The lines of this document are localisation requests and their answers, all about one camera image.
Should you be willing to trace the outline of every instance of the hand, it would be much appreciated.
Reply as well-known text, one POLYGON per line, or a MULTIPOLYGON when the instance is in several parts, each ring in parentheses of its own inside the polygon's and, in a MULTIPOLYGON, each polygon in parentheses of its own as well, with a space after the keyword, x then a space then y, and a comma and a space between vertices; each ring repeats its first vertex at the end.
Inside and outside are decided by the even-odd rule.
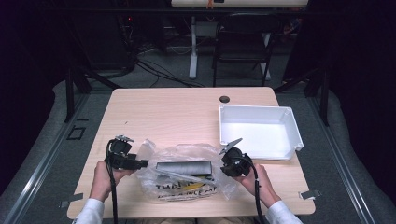
MULTIPOLYGON (((134 173, 134 171, 113 169, 113 176, 116 180, 116 185, 120 183, 120 180, 123 177, 131 175, 132 173, 134 173)), ((106 163, 104 161, 99 161, 96 163, 95 167, 90 198, 97 199, 103 203, 110 192, 110 176, 108 175, 106 163)))
MULTIPOLYGON (((270 178, 268 177, 267 171, 265 170, 263 165, 254 164, 254 167, 257 170, 257 175, 259 177, 259 185, 260 185, 260 200, 264 203, 264 205, 269 208, 271 205, 280 201, 280 197, 275 193, 274 188, 272 187, 270 178)), ((255 195, 255 177, 253 168, 250 167, 250 172, 247 176, 238 176, 234 177, 236 181, 241 183, 249 193, 253 196, 255 195)))

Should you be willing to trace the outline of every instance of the gray carpet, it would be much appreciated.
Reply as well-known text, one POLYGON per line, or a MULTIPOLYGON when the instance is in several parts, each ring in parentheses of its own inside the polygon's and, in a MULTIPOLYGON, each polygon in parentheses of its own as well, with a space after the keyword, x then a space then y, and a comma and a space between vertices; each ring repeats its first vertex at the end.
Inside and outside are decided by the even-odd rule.
MULTIPOLYGON (((276 46, 270 66, 272 79, 267 82, 266 86, 275 88, 281 85, 281 78, 291 46, 292 43, 290 42, 278 43, 276 46)), ((139 59, 151 63, 160 70, 161 68, 153 63, 159 64, 176 77, 183 78, 186 82, 191 83, 191 80, 188 79, 191 53, 186 51, 186 48, 178 48, 177 50, 178 52, 175 53, 169 49, 166 55, 153 50, 139 55, 139 59)), ((194 82, 211 86, 212 69, 210 66, 210 45, 204 46, 202 44, 199 48, 198 78, 194 82)), ((227 70, 227 66, 221 69, 224 69, 225 73, 230 71, 227 70)), ((238 70, 237 74, 249 72, 253 77, 252 80, 248 80, 243 85, 260 85, 260 81, 254 80, 254 78, 257 79, 260 76, 259 69, 250 71, 251 66, 240 66, 238 69, 241 70, 238 70)), ((125 88, 185 87, 179 82, 163 78, 157 80, 154 75, 147 73, 140 67, 136 67, 127 76, 111 78, 111 80, 125 88)), ((91 80, 91 84, 93 91, 90 95, 81 95, 76 92, 76 101, 80 106, 77 114, 68 125, 63 124, 65 118, 64 83, 54 89, 57 100, 46 127, 37 139, 25 164, 1 196, 2 222, 9 218, 7 216, 9 211, 13 207, 15 208, 15 203, 23 188, 42 158, 51 152, 54 147, 57 147, 59 150, 54 156, 53 163, 49 166, 49 172, 44 181, 40 183, 32 201, 24 206, 26 209, 21 211, 21 219, 16 223, 71 223, 71 220, 66 216, 67 207, 60 208, 59 205, 61 201, 67 201, 74 193, 111 93, 109 88, 98 81, 91 80), (81 130, 84 130, 83 135, 80 139, 77 139, 80 137, 81 130), (59 136, 61 136, 61 141, 54 146, 54 142, 59 136)), ((241 80, 227 79, 222 80, 219 84, 239 86, 241 80)), ((316 117, 318 111, 312 106, 312 101, 316 100, 305 98, 301 92, 304 85, 304 83, 298 84, 291 91, 276 95, 280 105, 293 108, 304 141, 304 148, 301 152, 298 152, 298 157, 308 186, 311 189, 318 189, 323 194, 315 200, 316 212, 311 216, 301 217, 301 220, 303 223, 362 223, 351 200, 350 193, 347 191, 346 184, 335 166, 332 146, 322 130, 321 121, 316 117)), ((361 188, 362 196, 375 217, 376 223, 396 223, 394 205, 389 203, 386 195, 375 186, 373 180, 353 153, 353 149, 348 142, 347 128, 338 101, 332 94, 329 104, 329 122, 331 125, 328 129, 334 134, 337 144, 346 158, 348 167, 361 188)), ((105 223, 111 223, 111 220, 105 220, 105 223)))

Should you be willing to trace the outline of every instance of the plastic bag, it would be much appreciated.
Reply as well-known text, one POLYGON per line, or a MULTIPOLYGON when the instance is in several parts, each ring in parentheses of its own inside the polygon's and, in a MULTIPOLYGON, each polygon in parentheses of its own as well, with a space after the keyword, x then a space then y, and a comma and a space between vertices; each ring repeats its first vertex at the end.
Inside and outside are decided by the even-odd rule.
POLYGON ((195 200, 210 197, 218 192, 230 199, 238 189, 239 183, 220 170, 223 163, 219 150, 209 144, 184 144, 155 150, 155 144, 146 140, 137 155, 139 160, 149 160, 148 167, 138 170, 135 175, 151 201, 195 200), (199 178, 157 171, 157 162, 167 161, 211 161, 212 176, 199 178))

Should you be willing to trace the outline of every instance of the person's left hand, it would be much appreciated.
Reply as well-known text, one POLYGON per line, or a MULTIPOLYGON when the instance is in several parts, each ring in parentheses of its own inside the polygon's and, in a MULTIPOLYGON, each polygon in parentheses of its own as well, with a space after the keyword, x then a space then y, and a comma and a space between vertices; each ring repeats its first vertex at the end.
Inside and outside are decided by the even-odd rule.
MULTIPOLYGON (((116 185, 120 183, 120 180, 126 175, 131 175, 135 171, 132 170, 115 170, 113 169, 113 176, 116 181, 116 185)), ((99 161, 96 163, 95 173, 93 177, 90 198, 101 201, 102 203, 108 197, 111 192, 110 176, 108 175, 106 163, 99 161)))

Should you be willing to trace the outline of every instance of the white plastic bin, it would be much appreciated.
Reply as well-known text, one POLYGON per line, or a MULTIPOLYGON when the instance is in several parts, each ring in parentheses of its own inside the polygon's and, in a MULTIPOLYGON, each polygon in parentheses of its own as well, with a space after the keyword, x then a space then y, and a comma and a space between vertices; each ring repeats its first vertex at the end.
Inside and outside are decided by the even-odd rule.
POLYGON ((220 105, 219 125, 220 143, 243 138, 235 147, 251 159, 289 160, 304 147, 290 107, 220 105))

